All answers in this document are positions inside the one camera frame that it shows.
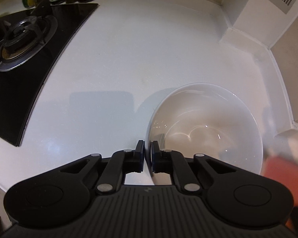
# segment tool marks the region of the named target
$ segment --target white countertop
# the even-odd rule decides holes
[[[269,97],[259,67],[251,54],[219,42],[211,11],[220,7],[198,1],[199,12],[160,0],[96,0],[99,8],[46,80],[21,146],[0,138],[0,187],[91,153],[134,149],[160,101],[188,83],[236,94],[267,136]],[[5,2],[0,13],[19,5]],[[148,173],[127,182],[152,183]]]

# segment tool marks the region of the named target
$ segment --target black glass cooktop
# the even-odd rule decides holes
[[[32,107],[56,59],[97,4],[52,6],[49,12],[58,27],[51,40],[31,59],[17,68],[0,72],[0,137],[19,146]],[[30,16],[31,10],[0,18],[0,45],[7,32],[7,21],[16,24]]]

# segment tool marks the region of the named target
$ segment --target gas stove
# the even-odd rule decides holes
[[[97,4],[45,5],[0,18],[0,137],[14,146],[59,55]]]

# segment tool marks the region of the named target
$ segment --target white bowl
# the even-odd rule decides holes
[[[169,94],[155,110],[148,141],[192,158],[202,153],[259,174],[263,145],[247,106],[230,91],[194,83]]]

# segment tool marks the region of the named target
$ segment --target stove burner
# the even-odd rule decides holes
[[[11,26],[0,46],[0,71],[10,71],[29,60],[52,38],[56,29],[57,20],[51,15],[29,16]]]

